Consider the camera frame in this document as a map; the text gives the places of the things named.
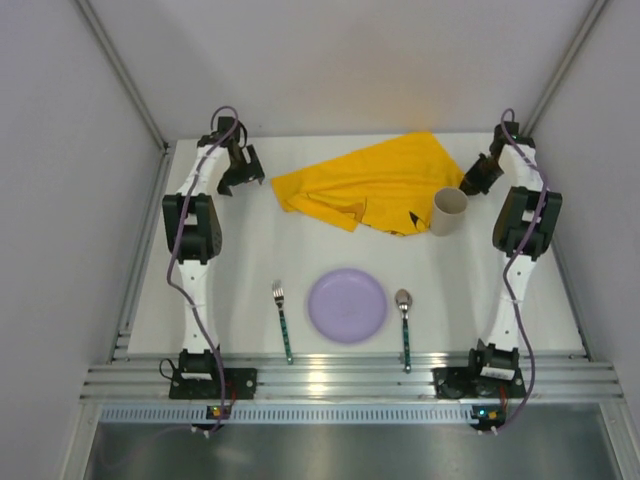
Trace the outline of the yellow cloth placemat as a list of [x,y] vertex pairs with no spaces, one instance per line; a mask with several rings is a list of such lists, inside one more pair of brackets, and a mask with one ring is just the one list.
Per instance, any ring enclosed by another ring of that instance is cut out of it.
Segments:
[[435,194],[463,172],[430,132],[409,133],[271,180],[283,211],[353,232],[394,236],[429,229]]

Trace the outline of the beige paper cup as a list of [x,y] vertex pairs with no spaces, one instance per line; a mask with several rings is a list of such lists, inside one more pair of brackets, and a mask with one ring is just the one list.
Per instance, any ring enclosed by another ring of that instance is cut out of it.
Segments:
[[444,237],[456,231],[463,222],[468,207],[466,194],[457,188],[445,187],[433,198],[430,231]]

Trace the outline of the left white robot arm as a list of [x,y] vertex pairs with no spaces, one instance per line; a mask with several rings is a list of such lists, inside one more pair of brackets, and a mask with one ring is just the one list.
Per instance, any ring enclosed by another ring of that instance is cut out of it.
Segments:
[[196,144],[196,158],[186,179],[161,202],[170,260],[166,282],[184,302],[184,340],[172,383],[177,388],[201,384],[220,391],[224,367],[216,328],[210,324],[210,276],[222,250],[222,228],[213,194],[262,182],[264,172],[244,124],[235,114],[215,112],[211,131]]

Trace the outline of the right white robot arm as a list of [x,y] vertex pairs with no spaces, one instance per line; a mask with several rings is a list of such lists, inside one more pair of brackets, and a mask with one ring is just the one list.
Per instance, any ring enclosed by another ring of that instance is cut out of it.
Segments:
[[519,371],[519,342],[532,350],[522,303],[532,272],[549,249],[563,204],[562,195],[549,189],[535,154],[534,140],[520,134],[519,123],[501,120],[489,153],[478,157],[460,183],[468,196],[488,194],[502,176],[511,183],[492,233],[492,245],[503,259],[495,317],[488,337],[470,351],[469,362],[476,377],[507,384]]

